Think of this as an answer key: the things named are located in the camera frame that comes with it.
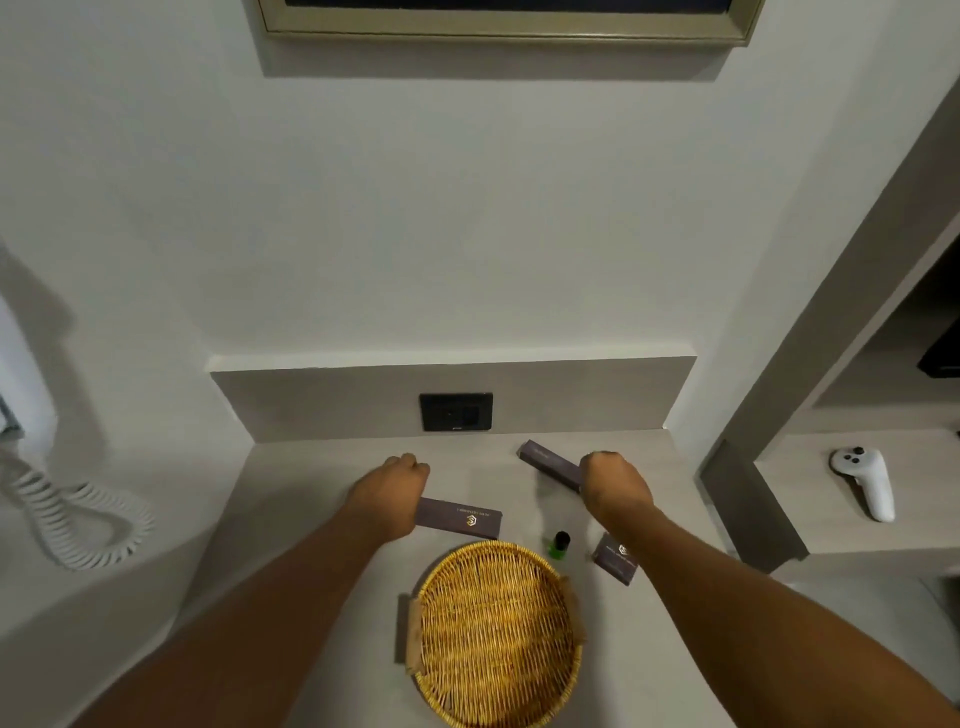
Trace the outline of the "person's left hand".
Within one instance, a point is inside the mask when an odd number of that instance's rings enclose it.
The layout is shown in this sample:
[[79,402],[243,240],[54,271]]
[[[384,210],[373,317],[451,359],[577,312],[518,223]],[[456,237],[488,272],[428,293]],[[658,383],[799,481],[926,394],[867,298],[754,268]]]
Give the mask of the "person's left hand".
[[390,484],[384,471],[383,462],[358,479],[342,506],[342,512],[359,524],[378,546],[399,540],[413,531],[416,509],[426,488],[402,488]]

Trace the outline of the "black wall socket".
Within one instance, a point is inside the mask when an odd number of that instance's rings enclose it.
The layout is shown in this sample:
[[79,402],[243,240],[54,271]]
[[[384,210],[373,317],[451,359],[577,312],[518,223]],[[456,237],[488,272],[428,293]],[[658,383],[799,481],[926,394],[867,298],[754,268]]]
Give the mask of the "black wall socket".
[[425,432],[490,431],[493,427],[493,393],[420,394],[418,404]]

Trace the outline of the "white wall phone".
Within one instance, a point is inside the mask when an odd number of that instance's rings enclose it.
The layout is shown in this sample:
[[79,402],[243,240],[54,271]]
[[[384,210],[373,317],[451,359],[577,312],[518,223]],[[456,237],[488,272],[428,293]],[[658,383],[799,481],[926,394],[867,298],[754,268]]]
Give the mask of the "white wall phone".
[[12,447],[30,467],[46,471],[58,420],[38,362],[0,295],[0,445]]

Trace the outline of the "grey shelf unit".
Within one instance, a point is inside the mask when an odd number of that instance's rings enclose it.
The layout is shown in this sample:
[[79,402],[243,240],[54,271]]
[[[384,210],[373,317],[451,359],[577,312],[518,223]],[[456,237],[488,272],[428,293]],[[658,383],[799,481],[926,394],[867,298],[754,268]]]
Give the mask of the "grey shelf unit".
[[[960,378],[917,364],[960,318],[960,78],[699,471],[732,550],[782,580],[960,574]],[[879,450],[895,521],[831,453]]]

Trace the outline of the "small purple box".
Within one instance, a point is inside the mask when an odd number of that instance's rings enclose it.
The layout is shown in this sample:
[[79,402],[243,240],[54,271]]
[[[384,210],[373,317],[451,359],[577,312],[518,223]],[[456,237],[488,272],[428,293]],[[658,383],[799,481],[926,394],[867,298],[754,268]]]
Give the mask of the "small purple box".
[[631,585],[638,570],[638,564],[627,548],[608,532],[597,543],[591,561],[624,586]]

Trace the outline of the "person's right hand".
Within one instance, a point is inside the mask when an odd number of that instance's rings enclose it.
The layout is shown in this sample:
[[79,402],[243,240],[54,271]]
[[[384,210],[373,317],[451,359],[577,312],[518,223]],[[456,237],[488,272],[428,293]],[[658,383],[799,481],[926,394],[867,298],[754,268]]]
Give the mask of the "person's right hand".
[[657,510],[645,479],[623,455],[618,480],[583,480],[581,498],[587,511],[611,534],[636,528]]

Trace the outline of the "person's right forearm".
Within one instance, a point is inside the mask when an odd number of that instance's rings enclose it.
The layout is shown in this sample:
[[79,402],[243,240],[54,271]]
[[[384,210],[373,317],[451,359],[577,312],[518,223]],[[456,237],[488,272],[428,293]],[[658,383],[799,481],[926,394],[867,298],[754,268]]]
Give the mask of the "person's right forearm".
[[652,583],[737,728],[960,728],[960,710],[905,661],[652,504],[588,509]]

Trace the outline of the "white handheld controller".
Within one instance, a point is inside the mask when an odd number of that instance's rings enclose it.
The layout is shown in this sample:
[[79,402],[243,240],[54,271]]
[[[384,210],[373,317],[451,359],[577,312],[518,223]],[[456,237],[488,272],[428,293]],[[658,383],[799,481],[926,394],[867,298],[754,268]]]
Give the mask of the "white handheld controller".
[[829,455],[829,467],[859,485],[870,516],[882,524],[896,520],[896,504],[889,472],[882,453],[873,447],[841,447]]

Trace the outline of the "long purple box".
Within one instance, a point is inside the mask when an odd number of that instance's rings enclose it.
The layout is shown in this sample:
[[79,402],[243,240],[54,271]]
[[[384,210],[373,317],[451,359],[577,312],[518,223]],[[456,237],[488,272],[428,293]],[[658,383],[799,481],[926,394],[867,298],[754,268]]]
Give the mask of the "long purple box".
[[452,501],[421,497],[414,525],[484,540],[498,540],[502,512]]
[[579,464],[571,462],[533,440],[522,443],[517,451],[517,457],[547,479],[581,495],[584,479]]

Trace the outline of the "person's left forearm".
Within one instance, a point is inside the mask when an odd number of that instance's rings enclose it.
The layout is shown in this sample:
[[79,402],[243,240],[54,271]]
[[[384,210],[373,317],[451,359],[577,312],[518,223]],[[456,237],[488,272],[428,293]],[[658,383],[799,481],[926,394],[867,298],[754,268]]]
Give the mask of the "person's left forearm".
[[345,602],[416,508],[342,508],[179,630],[70,728],[282,728]]

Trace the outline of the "black object on shelf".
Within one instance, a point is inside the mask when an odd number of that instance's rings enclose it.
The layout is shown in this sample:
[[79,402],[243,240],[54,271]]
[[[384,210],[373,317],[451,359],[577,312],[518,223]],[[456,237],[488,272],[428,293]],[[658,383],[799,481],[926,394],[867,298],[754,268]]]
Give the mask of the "black object on shelf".
[[917,367],[931,379],[960,379],[960,318],[929,347]]

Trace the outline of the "round wicker basket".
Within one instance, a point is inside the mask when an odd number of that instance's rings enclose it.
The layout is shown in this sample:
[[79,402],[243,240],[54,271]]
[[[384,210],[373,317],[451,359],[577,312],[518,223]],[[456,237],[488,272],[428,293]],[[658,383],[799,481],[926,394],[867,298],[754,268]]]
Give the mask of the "round wicker basket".
[[586,627],[570,578],[519,544],[444,554],[414,589],[404,665],[448,728],[546,728],[570,701]]

